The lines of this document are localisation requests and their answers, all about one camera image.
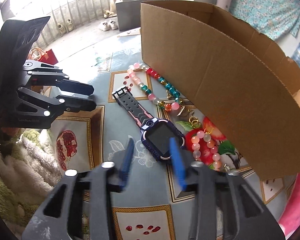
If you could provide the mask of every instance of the watch screen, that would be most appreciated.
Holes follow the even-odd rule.
[[[182,138],[175,134],[166,122],[158,122],[152,129],[146,132],[145,137],[157,148],[164,158],[170,156],[170,138],[175,138],[179,147],[183,143]]]

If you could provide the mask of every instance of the smartwatch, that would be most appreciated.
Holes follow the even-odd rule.
[[[120,87],[112,95],[140,128],[141,142],[156,160],[170,159],[170,138],[174,138],[179,147],[184,147],[183,133],[172,122],[153,117],[138,103],[126,86]]]

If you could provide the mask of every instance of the white sneaker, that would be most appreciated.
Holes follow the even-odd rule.
[[[100,30],[102,30],[102,31],[109,31],[110,30],[110,26],[109,26],[109,24],[106,22],[106,21],[104,21],[104,22],[101,22],[100,24],[99,24],[99,29]]]
[[[115,21],[110,21],[109,25],[110,25],[112,30],[116,30],[118,28],[118,25]]]

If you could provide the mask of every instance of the watch strap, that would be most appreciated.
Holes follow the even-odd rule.
[[[112,95],[118,104],[132,116],[137,126],[140,128],[144,126],[148,120],[154,118],[138,103],[126,86],[118,88],[116,91],[112,92]]]

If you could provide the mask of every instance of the brown cardboard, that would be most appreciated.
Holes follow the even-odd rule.
[[[274,41],[211,4],[150,1],[141,4],[141,42],[143,61],[208,116],[261,179],[300,172],[300,68]]]

